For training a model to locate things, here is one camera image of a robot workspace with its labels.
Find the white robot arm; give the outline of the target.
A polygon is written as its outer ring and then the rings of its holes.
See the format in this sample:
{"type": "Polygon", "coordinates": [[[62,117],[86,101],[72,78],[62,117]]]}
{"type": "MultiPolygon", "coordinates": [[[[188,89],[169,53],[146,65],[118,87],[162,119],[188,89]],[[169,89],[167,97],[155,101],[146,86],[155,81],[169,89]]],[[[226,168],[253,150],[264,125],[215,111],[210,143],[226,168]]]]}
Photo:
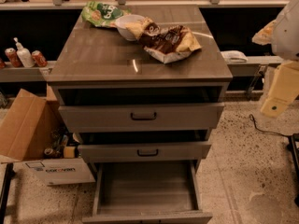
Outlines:
{"type": "Polygon", "coordinates": [[[262,114],[276,118],[299,95],[299,0],[291,0],[252,42],[270,44],[272,52],[283,59],[261,107],[262,114]]]}

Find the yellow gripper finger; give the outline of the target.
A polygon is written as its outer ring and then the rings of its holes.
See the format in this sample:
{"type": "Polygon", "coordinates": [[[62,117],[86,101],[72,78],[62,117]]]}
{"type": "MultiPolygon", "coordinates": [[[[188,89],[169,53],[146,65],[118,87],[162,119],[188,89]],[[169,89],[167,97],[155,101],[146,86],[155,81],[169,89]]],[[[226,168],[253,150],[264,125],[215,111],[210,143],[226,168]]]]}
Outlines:
{"type": "Polygon", "coordinates": [[[251,41],[258,45],[267,45],[271,43],[271,38],[273,34],[273,29],[276,24],[275,20],[270,21],[262,28],[258,33],[256,33],[251,41]]]}

